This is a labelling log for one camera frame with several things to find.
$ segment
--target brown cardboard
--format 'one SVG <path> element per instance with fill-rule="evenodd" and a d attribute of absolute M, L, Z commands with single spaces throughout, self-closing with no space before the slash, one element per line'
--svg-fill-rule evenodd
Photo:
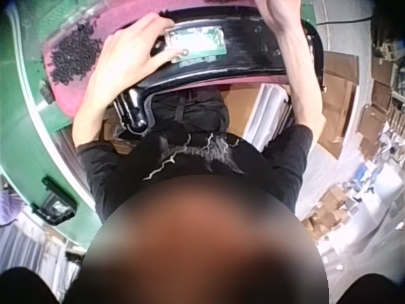
<path fill-rule="evenodd" d="M 318 143 L 334 158 L 343 150 L 354 97 L 359 84 L 359 58 L 349 54 L 325 52 L 323 116 L 326 123 Z"/>
<path fill-rule="evenodd" d="M 336 159 L 340 157 L 343 150 L 343 141 L 333 143 L 323 136 L 319 138 L 318 144 Z"/>
<path fill-rule="evenodd" d="M 339 220 L 335 217 L 335 215 L 332 212 L 328 212 L 327 214 L 325 214 L 316 221 L 319 224 L 324 225 L 327 229 L 330 229 L 339 223 Z"/>
<path fill-rule="evenodd" d="M 325 51 L 325 73 L 359 85 L 359 56 Z"/>
<path fill-rule="evenodd" d="M 332 212 L 339 209 L 346 199 L 347 195 L 345 192 L 343 192 L 338 186 L 334 185 L 325 192 L 320 201 L 329 212 Z"/>
<path fill-rule="evenodd" d="M 332 75 L 325 75 L 326 93 L 323 95 L 323 116 L 326 124 L 322 137 L 331 143 L 343 140 L 351 112 L 356 87 L 352 82 Z"/>
<path fill-rule="evenodd" d="M 318 209 L 316 209 L 315 214 L 317 217 L 322 217 L 325 214 L 327 214 L 329 210 L 325 206 L 320 206 Z"/>
<path fill-rule="evenodd" d="M 361 141 L 361 144 L 360 144 L 360 152 L 361 152 L 361 154 L 364 155 L 364 158 L 366 160 L 374 159 L 379 148 L 380 148 L 380 145 L 379 145 L 378 141 L 371 142 L 367 138 L 363 138 L 363 140 Z"/>
<path fill-rule="evenodd" d="M 371 103 L 383 111 L 388 111 L 391 105 L 391 88 L 374 81 Z"/>
<path fill-rule="evenodd" d="M 314 231 L 314 227 L 312 226 L 312 223 L 309 219 L 303 220 L 301 223 L 304 225 L 306 230 Z"/>
<path fill-rule="evenodd" d="M 373 58 L 371 77 L 379 83 L 392 88 L 397 72 L 398 66 L 395 62 L 377 57 Z"/>
<path fill-rule="evenodd" d="M 382 131 L 387 114 L 376 106 L 365 106 L 361 114 L 358 132 L 371 143 L 378 140 L 378 135 Z"/>
<path fill-rule="evenodd" d="M 347 200 L 347 194 L 338 185 L 333 185 L 332 187 L 329 188 L 329 191 L 335 197 L 336 200 L 338 201 Z"/>
<path fill-rule="evenodd" d="M 221 92 L 229 111 L 230 133 L 243 136 L 259 90 L 260 84 L 233 84 L 228 91 Z"/>

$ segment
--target green machine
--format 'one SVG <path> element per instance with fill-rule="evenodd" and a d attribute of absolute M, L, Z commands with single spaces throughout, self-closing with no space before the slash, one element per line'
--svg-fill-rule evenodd
<path fill-rule="evenodd" d="M 147 1 L 127 2 L 141 6 Z M 184 7 L 204 4 L 203 0 L 176 2 L 177 6 Z M 75 158 L 70 139 L 72 118 L 46 98 L 49 92 L 44 90 L 47 75 L 42 46 L 56 33 L 99 11 L 113 10 L 120 3 L 122 1 L 21 0 L 1 12 L 1 173 L 34 209 L 37 214 L 34 216 L 53 224 L 58 232 L 83 248 L 89 247 L 101 221 Z M 150 4 L 154 7 L 146 9 L 160 11 L 174 5 L 163 3 Z M 302 18 L 315 24 L 310 0 L 303 1 Z M 49 212 L 56 214 L 54 222 Z"/>

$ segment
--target pile of black pellets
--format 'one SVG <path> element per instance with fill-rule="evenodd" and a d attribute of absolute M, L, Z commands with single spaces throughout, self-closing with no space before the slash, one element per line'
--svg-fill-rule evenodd
<path fill-rule="evenodd" d="M 68 85 L 78 76 L 82 80 L 100 55 L 103 42 L 101 39 L 92 39 L 96 23 L 85 22 L 77 25 L 68 36 L 62 38 L 52 51 L 51 72 L 54 84 Z"/>

